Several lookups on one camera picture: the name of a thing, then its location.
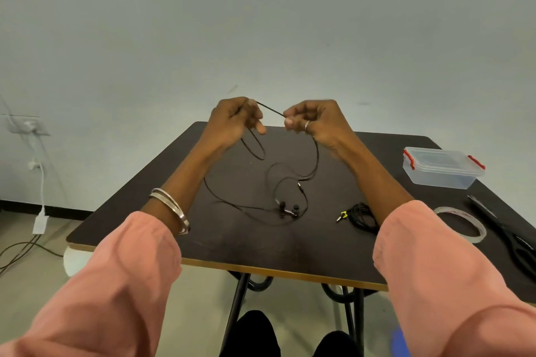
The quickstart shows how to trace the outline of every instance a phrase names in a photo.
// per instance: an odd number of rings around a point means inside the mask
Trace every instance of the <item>black scissors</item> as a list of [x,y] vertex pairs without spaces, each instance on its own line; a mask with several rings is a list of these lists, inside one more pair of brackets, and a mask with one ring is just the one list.
[[534,248],[524,239],[503,225],[497,216],[484,206],[482,202],[471,195],[467,195],[467,198],[488,217],[488,220],[493,227],[495,227],[495,230],[500,234],[504,244],[508,247],[510,257],[518,268],[528,277],[536,281],[536,250],[534,250]]

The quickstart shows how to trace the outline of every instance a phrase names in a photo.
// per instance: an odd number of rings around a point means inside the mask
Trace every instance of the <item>baseboard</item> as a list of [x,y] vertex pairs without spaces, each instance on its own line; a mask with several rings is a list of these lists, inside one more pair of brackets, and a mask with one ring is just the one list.
[[[0,209],[6,212],[38,214],[41,211],[41,205],[0,200]],[[59,208],[57,206],[45,206],[44,211],[50,217],[73,220],[86,220],[93,213],[88,210]]]

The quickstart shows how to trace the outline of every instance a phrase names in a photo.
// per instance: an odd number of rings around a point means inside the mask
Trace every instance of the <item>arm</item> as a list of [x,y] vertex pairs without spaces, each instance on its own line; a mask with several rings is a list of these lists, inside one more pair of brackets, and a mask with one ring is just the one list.
[[385,170],[334,101],[285,111],[355,175],[381,229],[373,259],[389,286],[413,357],[536,355],[536,312],[510,291],[491,262]]
[[[222,101],[212,111],[203,136],[163,186],[185,213],[211,164],[245,126],[266,132],[261,117],[246,98]],[[174,239],[180,230],[177,216],[151,198],[97,246],[24,336],[0,346],[0,355],[154,355],[169,290],[181,272]]]

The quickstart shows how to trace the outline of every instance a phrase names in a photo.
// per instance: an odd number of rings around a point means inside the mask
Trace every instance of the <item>clear tape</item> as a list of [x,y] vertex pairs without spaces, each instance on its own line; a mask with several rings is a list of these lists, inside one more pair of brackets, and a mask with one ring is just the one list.
[[459,217],[464,218],[469,223],[471,223],[474,227],[476,227],[478,229],[479,233],[480,233],[480,235],[476,236],[476,237],[475,236],[466,236],[465,234],[461,234],[461,233],[456,232],[460,236],[462,236],[464,239],[466,239],[469,243],[472,243],[472,244],[480,243],[486,237],[486,234],[487,234],[486,227],[484,227],[482,222],[480,222],[477,218],[475,218],[473,215],[471,215],[471,214],[469,214],[467,212],[464,212],[462,210],[455,209],[455,208],[450,208],[448,206],[441,206],[440,208],[434,209],[434,213],[435,214],[452,213],[452,214],[455,214],[455,215],[457,215]]

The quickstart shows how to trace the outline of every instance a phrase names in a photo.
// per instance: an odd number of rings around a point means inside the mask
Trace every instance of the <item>pink shirt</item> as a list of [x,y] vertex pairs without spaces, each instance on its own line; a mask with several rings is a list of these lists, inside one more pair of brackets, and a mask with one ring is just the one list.
[[[385,219],[373,259],[412,357],[536,356],[536,309],[424,203],[406,203]],[[152,356],[180,273],[171,232],[135,212],[0,355]]]

